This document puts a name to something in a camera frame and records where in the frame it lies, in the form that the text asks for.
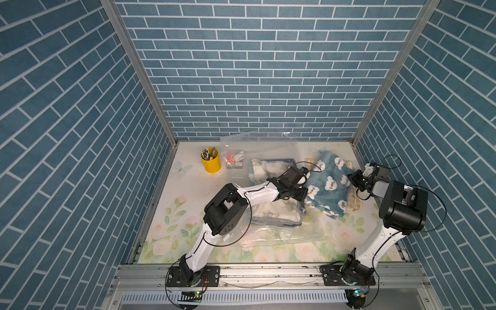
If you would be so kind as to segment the clear plastic vacuum bag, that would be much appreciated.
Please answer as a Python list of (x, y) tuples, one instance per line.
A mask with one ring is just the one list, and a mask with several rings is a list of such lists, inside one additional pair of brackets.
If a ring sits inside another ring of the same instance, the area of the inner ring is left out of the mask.
[(228, 209), (219, 247), (299, 244), (324, 240), (308, 180), (319, 175), (316, 161), (301, 154), (292, 135), (270, 138), (256, 132), (221, 138), (228, 175), (221, 194)]

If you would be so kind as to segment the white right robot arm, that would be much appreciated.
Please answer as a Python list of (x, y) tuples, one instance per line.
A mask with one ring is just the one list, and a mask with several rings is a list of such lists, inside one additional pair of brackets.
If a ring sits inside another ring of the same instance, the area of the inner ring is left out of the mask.
[(340, 273), (348, 285), (370, 284), (379, 259), (397, 241), (426, 224), (428, 192), (417, 185), (387, 181), (390, 169), (376, 165), (368, 175), (358, 170), (348, 176), (361, 192), (382, 200), (380, 221), (368, 239), (347, 255)]

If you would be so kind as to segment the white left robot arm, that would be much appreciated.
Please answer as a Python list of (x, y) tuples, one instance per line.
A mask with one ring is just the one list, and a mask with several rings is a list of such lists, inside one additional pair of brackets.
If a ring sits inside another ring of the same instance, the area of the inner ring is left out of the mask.
[(239, 187), (233, 183), (223, 186), (205, 206), (204, 224), (189, 253), (178, 260), (179, 279), (186, 285), (196, 284), (205, 273), (208, 258), (219, 241), (239, 223), (246, 210), (253, 206), (292, 198), (302, 202), (307, 196), (305, 186), (310, 171), (291, 166), (278, 177), (260, 185)]

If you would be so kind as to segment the cream fluffy navy-trimmed blanket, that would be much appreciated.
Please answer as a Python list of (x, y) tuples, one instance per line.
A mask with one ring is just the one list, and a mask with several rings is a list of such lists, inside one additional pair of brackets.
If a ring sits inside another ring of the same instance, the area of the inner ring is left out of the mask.
[(248, 193), (252, 205), (253, 222), (263, 226), (298, 227), (302, 225), (306, 209), (303, 203), (292, 198), (275, 201), (278, 191), (267, 181), (279, 177), (296, 161), (286, 159), (252, 159), (249, 165), (249, 179), (254, 185)]

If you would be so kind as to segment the white plastic bag clip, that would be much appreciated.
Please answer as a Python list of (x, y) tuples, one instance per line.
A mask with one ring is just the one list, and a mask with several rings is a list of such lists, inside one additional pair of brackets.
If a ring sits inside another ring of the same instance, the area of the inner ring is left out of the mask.
[(242, 162), (245, 158), (245, 154), (244, 154), (244, 151), (240, 151), (238, 153), (236, 153), (233, 157), (232, 157), (232, 160), (235, 162), (235, 163), (238, 163), (238, 162)]

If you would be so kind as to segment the highlighter marker pack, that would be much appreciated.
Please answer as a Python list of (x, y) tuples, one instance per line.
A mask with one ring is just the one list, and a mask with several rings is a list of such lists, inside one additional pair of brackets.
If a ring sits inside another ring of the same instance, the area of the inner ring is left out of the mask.
[(228, 152), (226, 157), (227, 169), (241, 169), (244, 166), (244, 151)]

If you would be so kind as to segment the yellow metal pen bucket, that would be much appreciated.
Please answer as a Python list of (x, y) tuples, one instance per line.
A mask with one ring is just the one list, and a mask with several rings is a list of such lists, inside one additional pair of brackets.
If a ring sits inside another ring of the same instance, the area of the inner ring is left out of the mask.
[(205, 160), (202, 160), (202, 157), (201, 157), (201, 161), (202, 161), (201, 162), (202, 165), (205, 167), (205, 171), (208, 173), (211, 173), (211, 174), (218, 173), (222, 168), (222, 165), (220, 162), (220, 157), (219, 157), (219, 152), (218, 152), (218, 156), (214, 160), (205, 161)]

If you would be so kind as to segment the pens in bucket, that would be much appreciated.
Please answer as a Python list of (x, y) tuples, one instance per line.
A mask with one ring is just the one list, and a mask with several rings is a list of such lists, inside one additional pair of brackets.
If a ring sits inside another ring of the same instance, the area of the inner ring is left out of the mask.
[(201, 153), (202, 160), (214, 160), (218, 156), (218, 151), (215, 147), (205, 148)]

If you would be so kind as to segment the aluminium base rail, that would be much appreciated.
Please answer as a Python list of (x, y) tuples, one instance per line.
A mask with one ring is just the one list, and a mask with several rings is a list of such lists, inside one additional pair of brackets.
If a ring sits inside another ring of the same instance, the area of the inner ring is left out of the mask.
[(381, 263), (370, 284), (346, 285), (321, 263), (224, 263), (193, 285), (166, 265), (122, 265), (104, 309), (440, 309), (419, 263)]

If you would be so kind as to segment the right aluminium corner post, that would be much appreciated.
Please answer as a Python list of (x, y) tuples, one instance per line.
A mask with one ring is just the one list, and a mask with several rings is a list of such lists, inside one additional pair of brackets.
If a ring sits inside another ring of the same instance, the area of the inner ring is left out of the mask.
[(384, 81), (382, 85), (378, 88), (377, 93), (374, 99), (371, 101), (371, 105), (369, 109), (365, 113), (360, 125), (357, 128), (357, 131), (353, 135), (351, 139), (351, 146), (356, 151), (359, 147), (359, 143), (368, 127), (371, 123), (373, 116), (378, 111), (379, 107), (382, 104), (382, 101), (386, 97), (386, 94), (390, 90), (395, 78), (398, 76), (402, 66), (406, 62), (408, 56), (413, 50), (416, 42), (420, 38), (423, 30), (428, 24), (430, 18), (432, 17), (435, 9), (438, 7), (440, 1), (439, 0), (427, 0), (422, 6), (420, 12), (418, 13), (418, 17), (415, 20), (412, 29), (408, 32), (408, 35), (405, 38), (401, 48), (399, 49), (392, 65), (387, 74), (385, 75)]

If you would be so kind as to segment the aluminium corner post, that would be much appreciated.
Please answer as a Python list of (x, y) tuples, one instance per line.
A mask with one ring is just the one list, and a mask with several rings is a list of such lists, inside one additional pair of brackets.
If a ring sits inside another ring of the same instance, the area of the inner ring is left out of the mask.
[(175, 137), (172, 127), (167, 121), (166, 115), (162, 106), (159, 102), (159, 99), (156, 95), (155, 90), (153, 89), (152, 83), (147, 75), (147, 72), (143, 66), (143, 63), (139, 57), (139, 54), (134, 46), (133, 40), (130, 37), (130, 34), (125, 26), (122, 16), (117, 8), (115, 1), (111, 0), (101, 0), (101, 4), (109, 21), (111, 22), (112, 27), (114, 28), (121, 45), (128, 56), (131, 65), (133, 66), (136, 75), (138, 76), (139, 82), (141, 83), (143, 90), (145, 91), (152, 108), (154, 109), (158, 119), (160, 120), (161, 126), (164, 129), (165, 135), (171, 142), (173, 148), (177, 148), (178, 140)]
[(390, 90), (395, 78), (398, 76), (402, 66), (406, 62), (408, 56), (413, 50), (416, 42), (420, 38), (423, 30), (428, 24), (430, 18), (432, 17), (435, 9), (438, 7), (440, 1), (439, 0), (427, 0), (422, 6), (420, 12), (418, 13), (418, 17), (415, 20), (412, 29), (408, 32), (408, 35), (405, 38), (401, 48), (399, 49), (392, 65), (387, 74), (385, 75), (384, 81), (382, 85), (378, 88), (377, 93), (374, 99), (371, 101), (371, 105), (369, 109), (365, 113), (360, 125), (357, 128), (357, 131), (353, 135), (351, 139), (351, 146), (356, 151), (359, 147), (359, 143), (368, 127), (371, 123), (373, 116), (378, 111), (379, 107), (382, 104), (382, 101), (386, 97), (386, 94)]

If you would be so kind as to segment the left aluminium corner post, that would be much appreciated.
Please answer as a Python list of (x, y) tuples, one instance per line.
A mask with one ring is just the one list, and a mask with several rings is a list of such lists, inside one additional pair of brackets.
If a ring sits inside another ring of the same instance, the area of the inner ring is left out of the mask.
[(143, 90), (145, 91), (152, 108), (154, 109), (158, 119), (160, 120), (161, 126), (164, 129), (165, 135), (171, 142), (173, 148), (177, 148), (178, 140), (175, 137), (172, 127), (167, 121), (166, 115), (162, 106), (159, 102), (159, 99), (156, 95), (155, 90), (153, 89), (152, 83), (147, 75), (147, 72), (143, 66), (143, 63), (139, 57), (139, 54), (134, 46), (133, 40), (130, 37), (130, 34), (125, 26), (122, 16), (117, 8), (115, 1), (111, 0), (101, 0), (101, 4), (109, 21), (111, 22), (112, 27), (114, 28), (121, 45), (128, 56), (131, 65), (133, 66), (136, 75), (138, 76), (139, 82), (141, 83)]

